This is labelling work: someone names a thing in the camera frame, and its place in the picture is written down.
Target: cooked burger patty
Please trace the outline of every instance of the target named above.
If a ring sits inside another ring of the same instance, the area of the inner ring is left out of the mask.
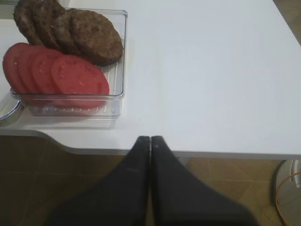
[[[71,15],[77,9],[69,9],[60,15],[53,23],[53,32],[57,43],[66,54],[73,54],[82,57],[83,54],[75,45],[70,33]]]
[[[43,0],[33,9],[33,19],[38,35],[48,48],[61,50],[51,26],[54,20],[64,12],[65,9],[56,0]]]
[[[106,66],[122,57],[121,38],[103,15],[88,10],[74,11],[70,31],[75,44],[94,64]]]
[[[22,35],[32,45],[43,45],[39,38],[32,16],[32,8],[40,0],[19,0],[14,11],[14,20]]]

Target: tiled floor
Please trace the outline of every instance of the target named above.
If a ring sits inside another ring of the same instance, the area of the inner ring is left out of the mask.
[[[301,0],[275,3],[301,43]],[[0,137],[0,143],[0,226],[41,226],[59,203],[103,178],[123,158],[73,155],[40,138]],[[279,162],[193,158],[187,167],[247,206],[262,226],[281,226],[269,198],[271,175]],[[148,226],[153,225],[150,213]]]

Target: sliced tomato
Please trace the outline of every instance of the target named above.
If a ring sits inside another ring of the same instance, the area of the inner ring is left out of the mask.
[[[20,42],[10,47],[3,57],[2,66],[5,77],[12,89],[18,94],[29,92],[21,80],[17,66],[21,55],[30,48],[31,45]]]
[[[103,72],[87,60],[73,55],[56,59],[51,67],[51,76],[61,93],[69,95],[108,95],[108,81]],[[104,101],[71,101],[80,108],[95,108]]]
[[[19,75],[21,76],[21,80],[25,85],[26,89],[30,93],[39,93],[39,89],[34,83],[34,80],[31,75],[31,64],[37,56],[37,54],[46,50],[47,49],[43,46],[32,46],[27,51],[24,51],[18,60]]]
[[[47,49],[35,57],[31,65],[31,75],[39,92],[44,94],[59,94],[60,91],[51,78],[53,62],[63,54],[54,49]]]

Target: plastic tray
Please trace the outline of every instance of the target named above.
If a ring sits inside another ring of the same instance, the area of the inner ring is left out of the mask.
[[[11,90],[16,99],[35,116],[94,116],[96,118],[117,118],[122,111],[122,99],[125,92],[125,56],[127,42],[127,12],[123,10],[89,9],[107,17],[121,36],[124,54],[119,62],[99,67],[109,82],[109,95],[57,95],[57,94],[17,94]],[[64,101],[98,101],[101,107],[93,109],[58,107],[54,103]]]

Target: white countertop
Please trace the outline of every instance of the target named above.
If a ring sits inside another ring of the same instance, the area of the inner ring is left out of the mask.
[[[25,110],[0,134],[51,137],[74,153],[123,154],[138,136],[160,135],[178,156],[301,156],[301,47],[272,0],[69,7],[128,12],[122,116],[78,121]]]

